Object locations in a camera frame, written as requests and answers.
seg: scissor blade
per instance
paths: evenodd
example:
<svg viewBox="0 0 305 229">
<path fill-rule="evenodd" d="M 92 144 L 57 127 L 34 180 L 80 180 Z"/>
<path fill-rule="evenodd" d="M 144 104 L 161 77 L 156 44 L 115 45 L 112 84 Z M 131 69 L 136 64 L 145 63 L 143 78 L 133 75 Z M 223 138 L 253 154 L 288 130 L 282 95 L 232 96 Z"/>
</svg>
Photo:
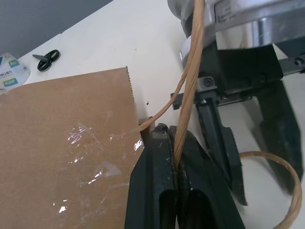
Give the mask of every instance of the scissor blade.
<svg viewBox="0 0 305 229">
<path fill-rule="evenodd" d="M 49 59 L 46 58 L 45 56 L 33 54 L 33 57 L 35 57 L 35 58 L 38 59 L 38 60 L 43 60 L 43 61 L 45 61 L 45 62 L 48 62 L 48 61 L 49 61 Z"/>
</svg>

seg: tan cord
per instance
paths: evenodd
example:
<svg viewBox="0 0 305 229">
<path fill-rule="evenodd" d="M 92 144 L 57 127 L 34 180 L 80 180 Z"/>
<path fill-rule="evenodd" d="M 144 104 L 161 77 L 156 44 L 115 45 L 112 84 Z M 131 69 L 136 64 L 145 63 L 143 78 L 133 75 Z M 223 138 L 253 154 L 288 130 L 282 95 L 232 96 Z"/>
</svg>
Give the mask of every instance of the tan cord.
<svg viewBox="0 0 305 229">
<path fill-rule="evenodd" d="M 173 97 L 165 105 L 165 107 L 161 111 L 159 111 L 153 118 L 149 119 L 148 121 L 140 125 L 140 130 L 144 130 L 147 127 L 149 127 L 151 124 L 153 124 L 158 118 L 160 118 L 176 100 L 177 95 L 180 92 L 184 84 L 184 81 L 186 79 L 185 92 L 183 96 L 182 107 L 179 117 L 179 124 L 177 128 L 176 139 L 174 144 L 174 156 L 175 156 L 176 166 L 179 165 L 179 161 L 181 158 L 182 149 L 187 132 L 187 126 L 190 120 L 190 115 L 194 102 L 195 84 L 199 73 L 199 65 L 201 62 L 201 54 L 203 50 L 204 8 L 205 8 L 204 0 L 195 0 L 191 49 L 186 64 L 186 68 L 181 76 L 181 79 L 173 94 Z M 241 158 L 248 156 L 262 156 L 267 159 L 273 160 L 283 165 L 292 174 L 295 180 L 295 189 L 292 196 L 291 206 L 284 220 L 275 227 L 275 229 L 288 229 L 297 218 L 302 205 L 302 187 L 296 171 L 288 162 L 273 154 L 264 153 L 264 152 L 246 152 L 240 154 Z"/>
<path fill-rule="evenodd" d="M 245 152 L 240 154 L 240 158 L 249 157 L 249 156 L 261 156 L 264 158 L 267 158 L 269 160 L 275 161 L 276 163 L 281 164 L 284 166 L 292 175 L 294 181 L 295 181 L 295 188 L 292 195 L 291 205 L 289 208 L 289 211 L 287 215 L 285 216 L 284 220 L 274 227 L 275 229 L 288 229 L 291 227 L 295 219 L 297 218 L 301 205 L 302 205 L 302 187 L 301 182 L 299 180 L 299 177 L 294 170 L 294 168 L 284 159 L 280 158 L 279 156 L 265 153 L 265 152 L 259 152 L 259 151 L 252 151 L 252 152 Z"/>
</svg>

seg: cardboard sheet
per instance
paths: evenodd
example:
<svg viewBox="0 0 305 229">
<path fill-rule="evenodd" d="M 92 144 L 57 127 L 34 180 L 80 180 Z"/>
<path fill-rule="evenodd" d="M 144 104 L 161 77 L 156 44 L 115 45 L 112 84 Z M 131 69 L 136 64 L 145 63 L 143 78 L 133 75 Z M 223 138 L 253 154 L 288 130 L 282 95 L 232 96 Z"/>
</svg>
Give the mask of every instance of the cardboard sheet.
<svg viewBox="0 0 305 229">
<path fill-rule="evenodd" d="M 122 229 L 142 141 L 127 68 L 0 96 L 4 229 Z"/>
</svg>

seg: gray wall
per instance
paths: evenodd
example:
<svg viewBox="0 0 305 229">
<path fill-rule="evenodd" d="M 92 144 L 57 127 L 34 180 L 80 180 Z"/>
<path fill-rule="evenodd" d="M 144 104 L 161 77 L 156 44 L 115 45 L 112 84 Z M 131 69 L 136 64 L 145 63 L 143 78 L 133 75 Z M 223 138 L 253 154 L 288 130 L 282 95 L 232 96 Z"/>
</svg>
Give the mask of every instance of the gray wall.
<svg viewBox="0 0 305 229">
<path fill-rule="evenodd" d="M 0 55 L 23 56 L 112 0 L 0 0 Z"/>
</svg>

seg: white table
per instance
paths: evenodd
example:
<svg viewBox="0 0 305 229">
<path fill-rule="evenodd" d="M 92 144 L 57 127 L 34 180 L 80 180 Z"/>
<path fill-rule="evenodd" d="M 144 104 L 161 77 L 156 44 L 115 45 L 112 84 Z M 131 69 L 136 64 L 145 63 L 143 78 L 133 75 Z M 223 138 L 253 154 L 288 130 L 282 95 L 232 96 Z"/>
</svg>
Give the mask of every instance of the white table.
<svg viewBox="0 0 305 229">
<path fill-rule="evenodd" d="M 183 72 L 179 49 L 185 39 L 180 21 L 172 15 L 166 0 L 114 0 L 21 61 L 31 68 L 26 83 L 128 66 L 138 116 L 143 118 L 156 114 L 174 92 Z M 58 49 L 61 58 L 47 72 L 39 73 L 38 62 L 31 54 L 52 49 Z M 300 128 L 305 130 L 305 77 L 297 74 L 284 82 Z M 253 105 L 255 101 L 219 108 L 223 125 L 232 128 L 240 152 L 259 150 L 253 130 L 262 118 L 259 111 L 251 112 L 253 121 L 247 111 Z M 177 125 L 178 117 L 179 111 L 169 109 L 158 122 Z M 201 136 L 195 110 L 189 130 Z M 242 161 L 249 206 L 237 206 L 247 229 L 271 229 L 284 218 L 291 197 L 280 189 L 266 161 L 257 161 Z M 292 228 L 304 228 L 304 215 L 302 208 Z"/>
</svg>

